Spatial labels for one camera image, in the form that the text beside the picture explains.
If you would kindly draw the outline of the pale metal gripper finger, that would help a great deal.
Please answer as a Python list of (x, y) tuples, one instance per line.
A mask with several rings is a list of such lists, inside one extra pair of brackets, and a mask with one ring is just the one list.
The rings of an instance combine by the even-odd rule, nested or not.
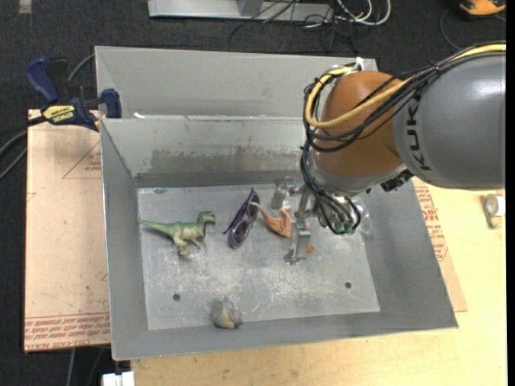
[(274, 210), (283, 208), (287, 196), (298, 195), (301, 187), (297, 185), (296, 177), (283, 177), (275, 181), (275, 191), (271, 200)]
[(307, 258), (311, 232), (303, 221), (294, 222), (290, 236), (290, 247), (284, 260), (289, 265), (295, 265)]

